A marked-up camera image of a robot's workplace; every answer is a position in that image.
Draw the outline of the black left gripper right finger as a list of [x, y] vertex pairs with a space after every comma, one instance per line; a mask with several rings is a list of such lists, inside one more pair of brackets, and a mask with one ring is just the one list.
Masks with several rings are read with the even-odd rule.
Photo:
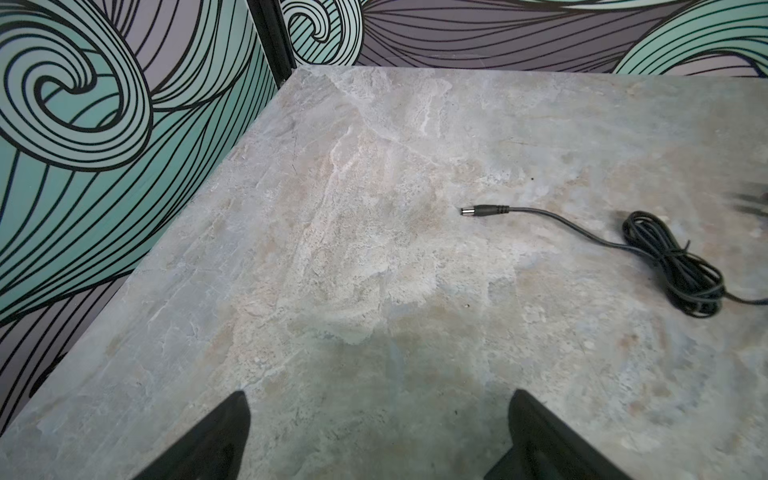
[[486, 479], [630, 478], [526, 390], [514, 392], [508, 426], [512, 447]]

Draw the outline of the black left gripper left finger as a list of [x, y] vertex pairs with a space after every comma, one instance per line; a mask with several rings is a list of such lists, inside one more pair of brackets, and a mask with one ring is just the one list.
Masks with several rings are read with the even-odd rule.
[[243, 391], [229, 395], [135, 479], [238, 478], [251, 414]]

